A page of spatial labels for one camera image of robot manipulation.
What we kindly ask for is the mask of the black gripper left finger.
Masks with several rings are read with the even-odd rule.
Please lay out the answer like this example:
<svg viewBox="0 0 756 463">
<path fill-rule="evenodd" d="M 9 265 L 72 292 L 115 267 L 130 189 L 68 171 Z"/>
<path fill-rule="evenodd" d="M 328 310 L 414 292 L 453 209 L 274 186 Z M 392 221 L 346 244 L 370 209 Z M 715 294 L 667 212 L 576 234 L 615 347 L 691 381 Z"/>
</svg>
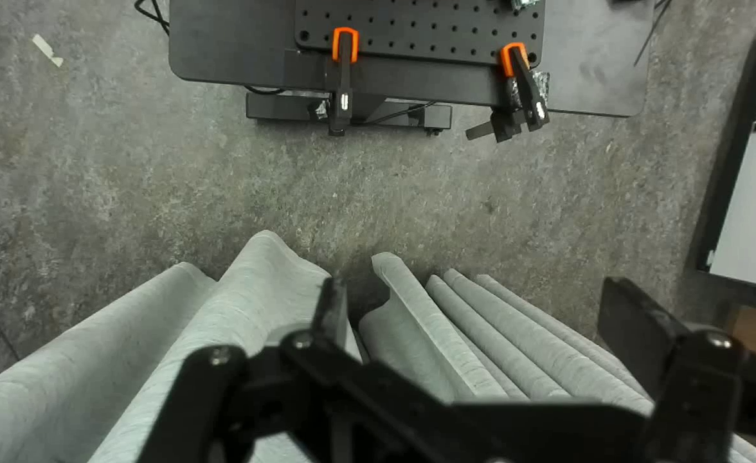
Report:
<svg viewBox="0 0 756 463">
<path fill-rule="evenodd" d="M 322 284 L 310 336 L 337 347 L 346 343 L 346 289 L 338 279 Z"/>
</svg>

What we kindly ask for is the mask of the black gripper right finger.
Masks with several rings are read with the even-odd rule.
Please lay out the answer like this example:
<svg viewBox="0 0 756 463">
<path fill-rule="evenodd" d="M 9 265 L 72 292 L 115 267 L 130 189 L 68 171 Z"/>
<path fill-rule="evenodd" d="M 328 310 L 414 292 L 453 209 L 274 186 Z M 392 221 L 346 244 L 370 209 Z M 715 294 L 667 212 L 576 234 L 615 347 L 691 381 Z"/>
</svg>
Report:
<svg viewBox="0 0 756 463">
<path fill-rule="evenodd" d="M 601 284 L 597 333 L 644 393 L 658 397 L 685 328 L 628 279 Z"/>
</svg>

